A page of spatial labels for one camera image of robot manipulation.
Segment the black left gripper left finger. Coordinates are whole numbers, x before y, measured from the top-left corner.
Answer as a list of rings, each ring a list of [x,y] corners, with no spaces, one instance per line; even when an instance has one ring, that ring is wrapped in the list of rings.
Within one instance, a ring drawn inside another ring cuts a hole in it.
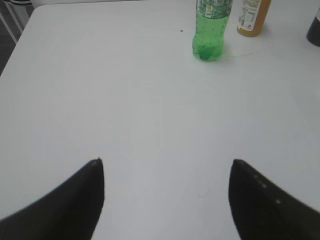
[[[2,240],[90,240],[105,201],[100,158],[85,164],[57,188],[0,221]]]

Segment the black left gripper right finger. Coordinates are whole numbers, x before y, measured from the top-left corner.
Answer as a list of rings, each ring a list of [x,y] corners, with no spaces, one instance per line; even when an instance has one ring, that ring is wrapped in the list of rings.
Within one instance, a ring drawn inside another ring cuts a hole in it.
[[[233,222],[242,240],[318,240],[320,213],[235,159],[228,184]]]

